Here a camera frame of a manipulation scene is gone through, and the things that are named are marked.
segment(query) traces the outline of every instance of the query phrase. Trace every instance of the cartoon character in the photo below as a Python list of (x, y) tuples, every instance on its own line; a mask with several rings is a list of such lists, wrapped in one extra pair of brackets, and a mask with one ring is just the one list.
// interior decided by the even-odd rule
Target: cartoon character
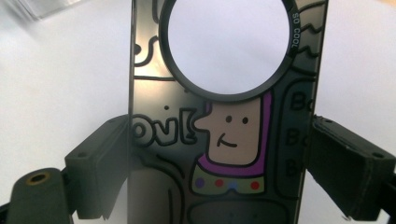
[(219, 195), (264, 192), (264, 162), (271, 94), (237, 105), (213, 103), (209, 114), (196, 120), (207, 132), (207, 151), (193, 168), (191, 190)]

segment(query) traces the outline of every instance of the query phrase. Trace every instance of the white wall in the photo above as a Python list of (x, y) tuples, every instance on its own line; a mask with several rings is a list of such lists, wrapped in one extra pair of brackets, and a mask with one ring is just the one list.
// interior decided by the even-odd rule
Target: white wall
[[(0, 204), (18, 178), (64, 168), (71, 149), (127, 113), (130, 8), (91, 0), (26, 25), (0, 7)], [(395, 21), (396, 7), (376, 0), (330, 2), (317, 114), (396, 155)], [(107, 223), (126, 219), (120, 195)], [(347, 223), (309, 174), (300, 223)]]

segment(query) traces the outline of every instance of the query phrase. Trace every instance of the cartoon face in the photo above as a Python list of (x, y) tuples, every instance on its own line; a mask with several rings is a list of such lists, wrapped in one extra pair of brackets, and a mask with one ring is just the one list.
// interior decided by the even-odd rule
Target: cartoon face
[(259, 155), (260, 119), (258, 98), (238, 105), (213, 103), (210, 114), (194, 126), (210, 133), (207, 155), (211, 161), (248, 165)]

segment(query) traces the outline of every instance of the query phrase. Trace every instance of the cartoon mouth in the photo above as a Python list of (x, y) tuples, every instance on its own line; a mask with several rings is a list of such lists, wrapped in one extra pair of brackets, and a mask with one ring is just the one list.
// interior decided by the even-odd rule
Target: cartoon mouth
[(219, 140), (218, 140), (218, 147), (220, 147), (220, 144), (223, 144), (224, 146), (227, 146), (227, 147), (238, 147), (237, 144), (229, 143), (229, 142), (227, 142), (227, 141), (224, 141), (224, 140), (222, 139), (222, 138), (224, 137), (224, 135), (225, 135), (225, 133), (222, 134), (221, 137), (219, 138)]

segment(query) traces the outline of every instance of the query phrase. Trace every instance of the red dot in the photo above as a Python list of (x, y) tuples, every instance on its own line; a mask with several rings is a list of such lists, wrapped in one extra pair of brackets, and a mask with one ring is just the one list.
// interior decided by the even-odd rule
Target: red dot
[(224, 185), (224, 181), (222, 179), (218, 179), (215, 182), (216, 187), (222, 187)]
[(258, 188), (260, 187), (260, 184), (259, 184), (259, 182), (257, 182), (257, 181), (253, 181), (253, 182), (250, 184), (250, 187), (251, 187), (252, 189), (258, 189)]

